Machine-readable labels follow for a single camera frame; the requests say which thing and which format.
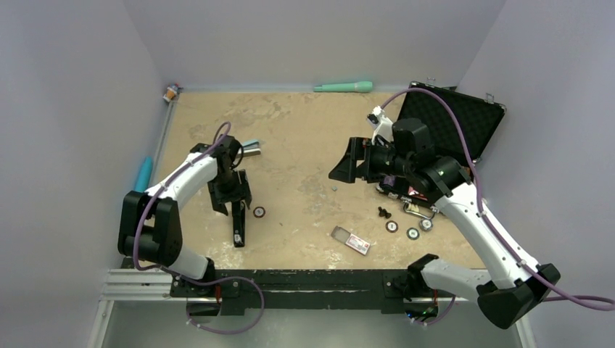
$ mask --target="white wall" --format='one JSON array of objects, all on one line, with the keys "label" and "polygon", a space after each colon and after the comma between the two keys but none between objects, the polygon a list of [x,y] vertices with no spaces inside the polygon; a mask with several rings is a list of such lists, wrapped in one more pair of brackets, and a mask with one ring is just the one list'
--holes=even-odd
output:
[{"label": "white wall", "polygon": [[0,347],[84,347],[162,80],[121,0],[16,0],[0,81]]},{"label": "white wall", "polygon": [[167,83],[456,85],[505,0],[124,0]]},{"label": "white wall", "polygon": [[[573,294],[615,297],[615,3],[509,0],[460,91],[508,106],[480,173],[490,206]],[[530,313],[538,346],[612,347],[615,314]]]}]

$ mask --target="beige table surface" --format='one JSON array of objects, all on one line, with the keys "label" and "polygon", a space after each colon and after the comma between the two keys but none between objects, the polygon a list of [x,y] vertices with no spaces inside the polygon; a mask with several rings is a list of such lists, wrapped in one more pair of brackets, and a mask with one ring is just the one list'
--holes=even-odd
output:
[{"label": "beige table surface", "polygon": [[[375,184],[329,180],[351,136],[370,136],[366,115],[390,94],[183,93],[162,149],[157,180],[173,171],[196,143],[211,144],[223,121],[240,141],[261,140],[263,153],[244,159],[252,190],[246,215],[246,246],[235,248],[232,219],[213,212],[207,187],[181,211],[184,243],[211,257],[220,269],[387,269],[406,268],[426,253],[470,268],[481,260],[457,228],[441,214],[430,232],[412,241],[405,231],[418,218]],[[387,107],[397,118],[402,98]],[[399,231],[385,230],[378,206],[389,210]],[[339,225],[372,243],[366,256],[330,237]]]}]

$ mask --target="floor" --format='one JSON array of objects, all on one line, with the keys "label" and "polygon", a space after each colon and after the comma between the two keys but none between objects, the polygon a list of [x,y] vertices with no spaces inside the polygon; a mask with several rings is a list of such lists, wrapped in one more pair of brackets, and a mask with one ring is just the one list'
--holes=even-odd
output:
[{"label": "floor", "polygon": [[[405,231],[418,218],[399,201],[376,192],[375,184],[328,179],[348,138],[370,136],[366,115],[390,94],[183,93],[176,102],[160,163],[161,180],[181,164],[196,143],[210,144],[224,121],[240,141],[260,140],[263,153],[244,159],[252,189],[245,248],[232,242],[232,221],[211,209],[204,187],[181,211],[184,242],[226,269],[386,269],[406,268],[426,253],[470,268],[483,268],[474,250],[444,216],[430,232],[410,240]],[[402,99],[387,107],[397,118]],[[399,225],[387,232],[378,206]],[[339,225],[371,243],[362,255],[330,237]]]}]

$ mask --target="scratched surface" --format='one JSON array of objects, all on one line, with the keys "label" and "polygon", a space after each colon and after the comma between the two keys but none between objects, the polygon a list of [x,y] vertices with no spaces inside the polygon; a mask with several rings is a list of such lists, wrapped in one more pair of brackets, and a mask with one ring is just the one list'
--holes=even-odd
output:
[{"label": "scratched surface", "polygon": [[[211,257],[217,268],[379,269],[406,268],[426,253],[438,254],[471,268],[483,264],[474,250],[443,216],[430,232],[411,241],[409,227],[418,218],[405,214],[399,201],[386,198],[375,184],[344,184],[327,178],[342,158],[351,136],[370,136],[365,121],[389,94],[184,93],[177,103],[163,149],[158,180],[186,158],[196,143],[210,144],[218,126],[233,124],[240,141],[257,138],[263,153],[244,159],[252,189],[252,207],[263,206],[265,217],[247,212],[245,248],[232,243],[232,220],[211,209],[204,187],[181,211],[184,242]],[[401,98],[387,107],[397,118]],[[385,230],[378,206],[389,210],[399,225]],[[372,244],[366,256],[330,237],[339,225]]]}]

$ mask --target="teal object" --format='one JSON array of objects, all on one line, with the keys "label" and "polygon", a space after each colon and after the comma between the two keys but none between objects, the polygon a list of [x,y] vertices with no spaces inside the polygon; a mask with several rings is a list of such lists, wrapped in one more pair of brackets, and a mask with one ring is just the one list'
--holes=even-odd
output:
[{"label": "teal object", "polygon": [[354,83],[333,83],[314,87],[314,92],[358,92],[369,93],[373,90],[371,81],[361,81]]},{"label": "teal object", "polygon": [[149,177],[152,176],[152,168],[152,158],[145,157],[143,165],[141,165],[141,170],[139,171],[139,176],[136,178],[134,191],[145,192],[145,190],[147,190],[147,186],[149,186]]}]

